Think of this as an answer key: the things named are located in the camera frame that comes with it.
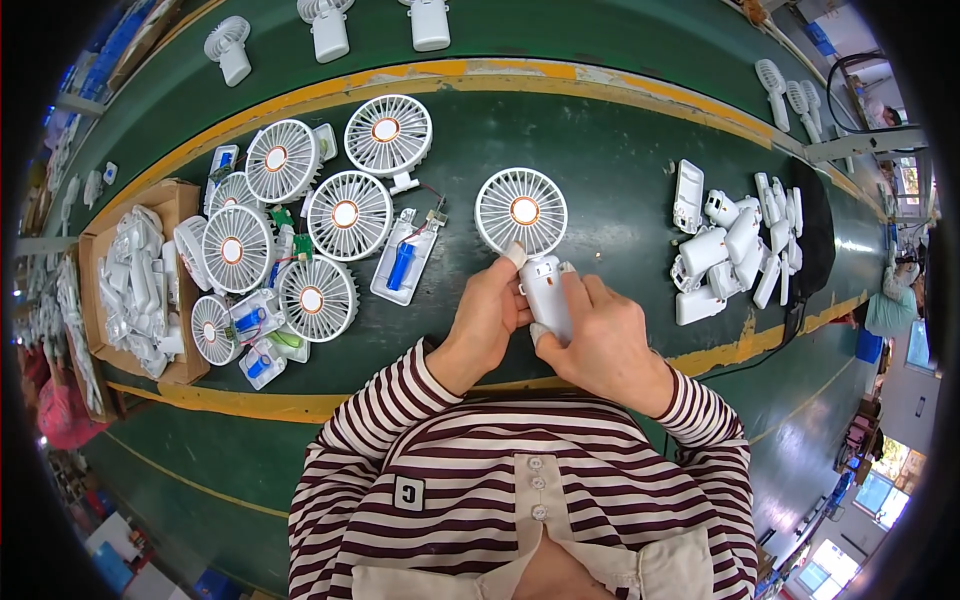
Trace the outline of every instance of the hand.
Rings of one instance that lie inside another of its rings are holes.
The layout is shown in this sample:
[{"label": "hand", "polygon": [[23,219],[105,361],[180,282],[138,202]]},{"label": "hand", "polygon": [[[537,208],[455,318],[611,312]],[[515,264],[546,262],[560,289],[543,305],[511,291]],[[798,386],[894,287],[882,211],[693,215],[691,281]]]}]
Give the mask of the hand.
[{"label": "hand", "polygon": [[673,373],[647,346],[643,309],[596,275],[583,280],[566,263],[561,281],[573,323],[562,348],[540,324],[530,325],[539,356],[560,378],[647,417],[662,417],[673,399]]},{"label": "hand", "polygon": [[465,394],[496,369],[510,335],[533,322],[527,299],[517,289],[517,270],[526,261],[523,247],[514,242],[489,269],[468,279],[450,334],[424,359],[433,378],[451,394]]}]

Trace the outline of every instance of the black bag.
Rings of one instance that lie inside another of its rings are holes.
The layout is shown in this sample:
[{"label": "black bag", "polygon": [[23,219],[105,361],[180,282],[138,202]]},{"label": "black bag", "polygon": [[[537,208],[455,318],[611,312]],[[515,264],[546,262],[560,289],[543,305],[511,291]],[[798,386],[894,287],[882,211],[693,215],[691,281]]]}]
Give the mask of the black bag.
[{"label": "black bag", "polygon": [[786,306],[781,348],[800,333],[806,303],[827,285],[837,256],[833,245],[833,214],[823,181],[813,167],[796,157],[790,159],[790,176],[803,198],[804,235],[797,239],[797,245],[804,251],[804,267],[790,277],[790,301]]}]

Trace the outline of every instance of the striped shirt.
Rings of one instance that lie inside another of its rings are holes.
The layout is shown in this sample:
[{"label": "striped shirt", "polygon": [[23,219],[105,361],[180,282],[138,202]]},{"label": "striped shirt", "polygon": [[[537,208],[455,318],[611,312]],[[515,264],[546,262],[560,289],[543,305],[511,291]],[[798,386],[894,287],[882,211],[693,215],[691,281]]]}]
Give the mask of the striped shirt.
[{"label": "striped shirt", "polygon": [[658,422],[677,440],[675,464],[617,405],[464,402],[424,354],[420,340],[307,446],[290,508],[291,598],[351,598],[358,565],[476,578],[529,550],[530,507],[551,539],[634,552],[705,529],[712,598],[753,595],[750,448],[715,392],[673,371]]}]

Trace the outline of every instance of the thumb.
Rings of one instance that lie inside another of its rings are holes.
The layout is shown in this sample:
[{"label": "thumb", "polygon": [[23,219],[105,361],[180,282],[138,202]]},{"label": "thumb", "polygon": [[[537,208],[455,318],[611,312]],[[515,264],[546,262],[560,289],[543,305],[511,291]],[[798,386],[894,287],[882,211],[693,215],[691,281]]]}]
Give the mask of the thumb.
[{"label": "thumb", "polygon": [[546,364],[553,367],[553,370],[560,374],[566,365],[566,350],[560,345],[560,340],[539,323],[530,324],[530,337],[534,341],[534,348],[537,356]]}]

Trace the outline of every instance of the cardboard box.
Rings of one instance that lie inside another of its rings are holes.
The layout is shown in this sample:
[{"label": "cardboard box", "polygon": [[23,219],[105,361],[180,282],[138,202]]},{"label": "cardboard box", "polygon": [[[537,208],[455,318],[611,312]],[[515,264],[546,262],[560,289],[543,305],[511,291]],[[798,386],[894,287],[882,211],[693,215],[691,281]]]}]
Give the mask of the cardboard box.
[{"label": "cardboard box", "polygon": [[136,35],[133,36],[127,50],[113,68],[113,73],[107,79],[107,87],[113,91],[120,89],[136,67],[147,58],[156,41],[167,30],[170,21],[180,11],[181,2],[182,0],[164,0],[150,11],[147,18],[140,24],[140,28],[136,30]]},{"label": "cardboard box", "polygon": [[[116,237],[116,225],[121,217],[140,204],[150,208],[159,216],[163,224],[164,240],[174,238],[174,228],[188,217],[197,214],[200,200],[200,187],[181,180],[163,180],[150,189],[127,199],[109,213],[102,215],[97,222],[91,223],[80,234],[80,258],[77,267],[80,270],[81,304],[84,307],[84,325],[86,341],[90,352],[101,360],[109,362],[117,369],[150,377],[140,367],[140,361],[132,353],[118,350],[107,344],[107,311],[100,301],[100,286],[97,283],[97,259],[107,255],[107,249]],[[179,383],[189,385],[210,371],[206,362],[197,351],[190,331],[190,311],[200,296],[200,290],[193,278],[186,272],[181,261],[177,261],[177,278],[180,281],[180,322],[183,324],[184,354],[177,354],[174,361],[157,381],[161,383]]]}]

